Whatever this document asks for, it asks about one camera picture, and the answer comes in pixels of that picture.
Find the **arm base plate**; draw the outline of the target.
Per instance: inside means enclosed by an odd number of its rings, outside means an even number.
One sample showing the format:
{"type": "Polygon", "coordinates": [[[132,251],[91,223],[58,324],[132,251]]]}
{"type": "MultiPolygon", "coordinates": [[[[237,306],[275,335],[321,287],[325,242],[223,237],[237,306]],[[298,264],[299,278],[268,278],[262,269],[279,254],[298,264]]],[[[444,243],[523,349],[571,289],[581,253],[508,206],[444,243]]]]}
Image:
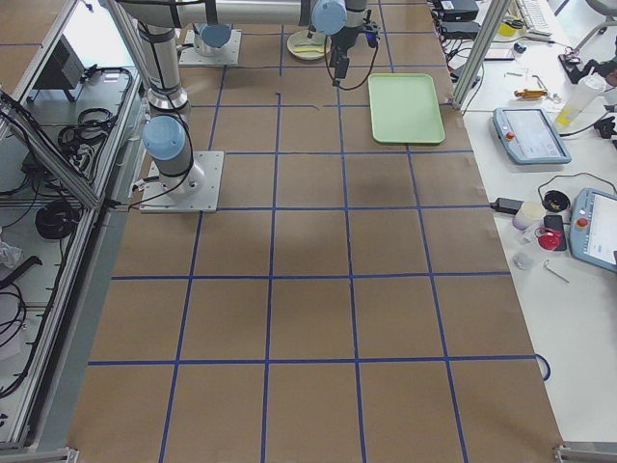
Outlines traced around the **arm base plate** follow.
{"type": "Polygon", "coordinates": [[[193,30],[186,33],[178,63],[181,67],[237,67],[242,33],[233,29],[229,41],[222,47],[206,45],[193,30]]]}
{"type": "Polygon", "coordinates": [[[195,151],[194,165],[185,180],[161,177],[155,162],[151,161],[148,175],[158,179],[145,185],[139,209],[144,213],[215,212],[224,157],[222,151],[195,151]]]}

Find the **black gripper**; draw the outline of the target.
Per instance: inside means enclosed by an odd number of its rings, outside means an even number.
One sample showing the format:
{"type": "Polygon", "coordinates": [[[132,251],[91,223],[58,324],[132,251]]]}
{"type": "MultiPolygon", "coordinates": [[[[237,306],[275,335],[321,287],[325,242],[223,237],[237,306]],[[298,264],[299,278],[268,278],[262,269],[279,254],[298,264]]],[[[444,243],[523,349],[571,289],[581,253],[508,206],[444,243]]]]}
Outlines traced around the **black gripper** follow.
{"type": "Polygon", "coordinates": [[[350,63],[349,48],[350,45],[345,41],[332,41],[330,67],[334,69],[332,77],[334,87],[338,87],[347,76],[350,63]]]}

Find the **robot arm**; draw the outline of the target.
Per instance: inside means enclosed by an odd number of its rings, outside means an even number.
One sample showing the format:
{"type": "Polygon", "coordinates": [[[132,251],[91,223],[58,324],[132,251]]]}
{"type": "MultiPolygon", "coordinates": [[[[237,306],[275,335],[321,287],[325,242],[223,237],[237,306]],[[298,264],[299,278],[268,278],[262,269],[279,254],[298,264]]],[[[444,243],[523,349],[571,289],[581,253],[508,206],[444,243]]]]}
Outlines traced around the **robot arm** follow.
{"type": "Polygon", "coordinates": [[[231,26],[225,23],[194,23],[194,48],[199,54],[207,56],[229,42],[231,31],[231,26]]]}
{"type": "Polygon", "coordinates": [[[379,50],[380,28],[364,1],[121,1],[121,8],[137,20],[137,32],[146,61],[150,108],[179,114],[189,103],[179,75],[174,33],[189,24],[212,48],[227,44],[233,24],[280,24],[307,27],[325,36],[320,46],[330,56],[326,70],[333,86],[346,78],[348,51],[359,35],[374,52],[379,50]]]}

